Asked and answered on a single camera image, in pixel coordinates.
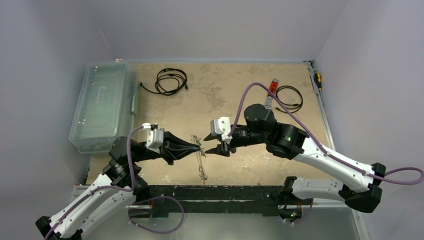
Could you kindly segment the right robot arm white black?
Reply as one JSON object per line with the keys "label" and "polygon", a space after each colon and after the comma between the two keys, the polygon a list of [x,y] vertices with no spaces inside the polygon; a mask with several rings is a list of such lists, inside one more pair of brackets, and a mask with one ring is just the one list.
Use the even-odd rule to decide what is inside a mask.
{"label": "right robot arm white black", "polygon": [[215,148],[206,154],[229,157],[237,148],[265,144],[266,150],[276,157],[312,166],[331,179],[305,179],[290,176],[284,181],[280,193],[269,194],[285,204],[297,204],[306,199],[327,199],[345,203],[363,213],[372,213],[381,202],[381,181],[367,173],[383,177],[386,167],[352,160],[325,146],[319,146],[306,131],[286,123],[277,122],[272,110],[261,104],[248,106],[243,116],[246,124],[231,127],[229,117],[215,118],[210,123],[210,134],[205,141],[217,140]]}

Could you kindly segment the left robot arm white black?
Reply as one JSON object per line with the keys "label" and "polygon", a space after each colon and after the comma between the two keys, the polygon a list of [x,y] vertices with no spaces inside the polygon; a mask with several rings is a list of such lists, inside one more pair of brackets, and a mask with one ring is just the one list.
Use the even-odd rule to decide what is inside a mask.
{"label": "left robot arm white black", "polygon": [[109,151],[110,161],[95,181],[67,207],[53,216],[41,216],[35,226],[45,240],[81,240],[98,224],[129,205],[165,199],[153,195],[149,184],[138,174],[138,162],[163,159],[169,165],[201,151],[198,144],[182,140],[156,125],[148,125],[147,139],[138,142],[118,137]]}

